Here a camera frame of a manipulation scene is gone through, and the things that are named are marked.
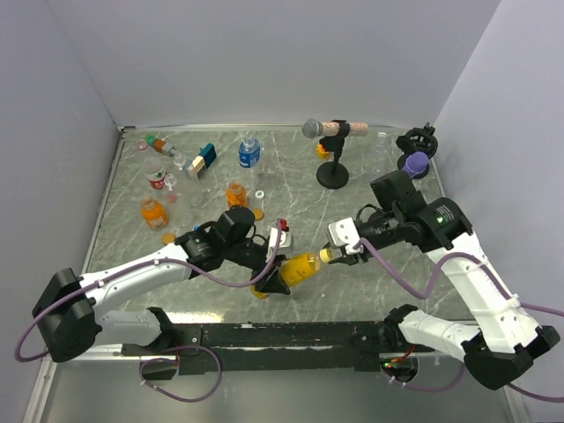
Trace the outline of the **small orange juice bottle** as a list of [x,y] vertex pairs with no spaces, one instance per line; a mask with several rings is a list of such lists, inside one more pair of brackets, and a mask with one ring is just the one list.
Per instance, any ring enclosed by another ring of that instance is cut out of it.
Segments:
[[232,181],[226,188],[227,207],[248,206],[248,198],[246,188],[239,181]]

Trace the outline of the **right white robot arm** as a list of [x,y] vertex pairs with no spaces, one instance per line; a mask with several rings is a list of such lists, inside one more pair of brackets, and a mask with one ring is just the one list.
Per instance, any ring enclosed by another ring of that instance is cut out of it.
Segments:
[[[405,304],[377,326],[376,342],[395,351],[422,345],[463,362],[482,386],[497,390],[532,367],[534,360],[560,342],[552,326],[541,325],[501,281],[460,207],[440,197],[431,203],[403,170],[371,183],[378,206],[360,222],[346,218],[329,224],[328,243],[320,252],[327,264],[355,265],[375,258],[405,291],[425,300],[444,274],[470,310],[466,325],[434,317]],[[433,263],[424,292],[410,286],[381,256],[381,249],[407,242]]]

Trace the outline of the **tall yellow juice bottle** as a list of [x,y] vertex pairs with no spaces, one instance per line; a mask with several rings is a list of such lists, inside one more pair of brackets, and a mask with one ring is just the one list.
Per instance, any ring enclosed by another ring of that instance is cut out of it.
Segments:
[[[322,249],[318,253],[306,252],[291,258],[282,256],[282,263],[279,267],[279,276],[288,284],[290,289],[314,276],[323,263],[328,263],[334,258],[330,249]],[[250,286],[250,291],[259,299],[265,299],[268,295],[261,295],[255,292],[255,284]]]

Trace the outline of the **blue label water bottle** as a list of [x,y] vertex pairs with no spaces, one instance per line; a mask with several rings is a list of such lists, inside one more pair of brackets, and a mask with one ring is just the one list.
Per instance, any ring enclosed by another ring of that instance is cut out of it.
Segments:
[[257,170],[261,158],[261,145],[255,137],[245,137],[239,145],[239,164],[246,169]]

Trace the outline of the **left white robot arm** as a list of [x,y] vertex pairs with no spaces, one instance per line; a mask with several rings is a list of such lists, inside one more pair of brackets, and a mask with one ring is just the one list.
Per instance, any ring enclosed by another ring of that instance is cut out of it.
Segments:
[[71,268],[55,273],[36,302],[33,321],[52,361],[73,360],[98,345],[138,345],[155,354],[174,343],[174,329],[161,308],[119,310],[156,288],[203,276],[222,285],[235,283],[213,275],[224,262],[250,270],[248,286],[288,294],[278,270],[293,250],[285,219],[268,237],[256,233],[253,212],[233,206],[217,219],[177,237],[156,252],[106,271],[78,275]]

